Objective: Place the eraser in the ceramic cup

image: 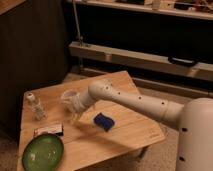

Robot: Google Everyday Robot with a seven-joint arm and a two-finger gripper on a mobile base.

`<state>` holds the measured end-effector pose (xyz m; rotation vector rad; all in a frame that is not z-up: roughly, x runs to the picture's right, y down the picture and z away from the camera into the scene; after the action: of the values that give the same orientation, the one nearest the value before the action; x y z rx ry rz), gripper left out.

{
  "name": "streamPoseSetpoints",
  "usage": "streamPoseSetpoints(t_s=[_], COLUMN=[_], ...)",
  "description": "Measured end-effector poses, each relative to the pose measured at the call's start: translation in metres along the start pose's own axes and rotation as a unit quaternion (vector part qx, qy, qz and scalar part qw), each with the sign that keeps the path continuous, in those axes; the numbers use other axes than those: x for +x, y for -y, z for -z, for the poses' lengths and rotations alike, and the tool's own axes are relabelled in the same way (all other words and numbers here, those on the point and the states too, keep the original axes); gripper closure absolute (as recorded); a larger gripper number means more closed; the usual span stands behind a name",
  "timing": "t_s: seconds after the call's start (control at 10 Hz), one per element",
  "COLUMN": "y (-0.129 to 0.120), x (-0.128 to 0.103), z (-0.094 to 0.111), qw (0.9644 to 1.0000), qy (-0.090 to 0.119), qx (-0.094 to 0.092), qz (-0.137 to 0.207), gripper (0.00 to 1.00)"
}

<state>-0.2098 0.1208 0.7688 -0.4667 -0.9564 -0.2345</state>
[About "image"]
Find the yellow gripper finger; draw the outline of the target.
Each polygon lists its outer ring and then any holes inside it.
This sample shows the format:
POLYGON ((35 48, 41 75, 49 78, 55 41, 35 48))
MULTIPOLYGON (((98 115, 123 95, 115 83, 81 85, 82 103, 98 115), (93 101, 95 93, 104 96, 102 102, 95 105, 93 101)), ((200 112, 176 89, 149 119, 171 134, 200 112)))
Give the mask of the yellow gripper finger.
POLYGON ((79 119, 81 118, 81 116, 82 116, 81 113, 74 113, 74 114, 72 114, 71 117, 70 117, 69 123, 71 125, 76 124, 79 121, 79 119))

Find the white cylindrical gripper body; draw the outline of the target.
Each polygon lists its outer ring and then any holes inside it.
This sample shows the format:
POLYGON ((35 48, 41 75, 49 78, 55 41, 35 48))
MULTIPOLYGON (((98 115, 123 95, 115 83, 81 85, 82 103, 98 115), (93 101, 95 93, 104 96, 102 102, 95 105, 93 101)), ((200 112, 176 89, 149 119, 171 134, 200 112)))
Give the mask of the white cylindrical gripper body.
POLYGON ((95 100, 90 96, 87 90, 80 93, 74 93, 68 97, 68 109, 72 113, 82 113, 90 108, 95 100))

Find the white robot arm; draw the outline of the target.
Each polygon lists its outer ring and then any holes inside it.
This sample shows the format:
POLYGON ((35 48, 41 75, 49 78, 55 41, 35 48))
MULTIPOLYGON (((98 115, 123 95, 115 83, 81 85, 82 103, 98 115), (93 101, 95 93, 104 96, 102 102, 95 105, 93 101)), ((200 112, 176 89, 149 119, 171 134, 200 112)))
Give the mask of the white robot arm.
POLYGON ((91 82, 68 99, 78 118, 99 100, 115 102, 179 132, 176 171, 213 171, 213 99, 197 98, 186 104, 115 88, 109 80, 91 82))

